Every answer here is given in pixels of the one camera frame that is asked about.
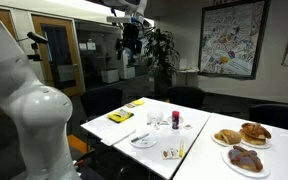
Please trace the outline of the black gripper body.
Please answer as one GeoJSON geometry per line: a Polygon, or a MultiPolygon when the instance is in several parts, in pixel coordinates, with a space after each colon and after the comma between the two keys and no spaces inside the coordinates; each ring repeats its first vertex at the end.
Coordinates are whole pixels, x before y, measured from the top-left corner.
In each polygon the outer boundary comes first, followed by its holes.
{"type": "Polygon", "coordinates": [[[124,23],[122,38],[117,38],[115,50],[117,51],[117,59],[122,58],[122,51],[129,49],[133,54],[139,54],[142,49],[142,42],[139,38],[139,29],[134,24],[124,23]]]}

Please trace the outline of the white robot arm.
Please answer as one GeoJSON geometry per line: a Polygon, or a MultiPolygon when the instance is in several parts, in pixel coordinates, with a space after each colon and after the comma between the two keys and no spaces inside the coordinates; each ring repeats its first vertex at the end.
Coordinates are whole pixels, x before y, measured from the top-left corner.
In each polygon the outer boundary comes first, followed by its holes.
{"type": "Polygon", "coordinates": [[[0,109],[15,123],[27,180],[81,180],[67,140],[72,102],[37,78],[1,20],[0,109]]]}

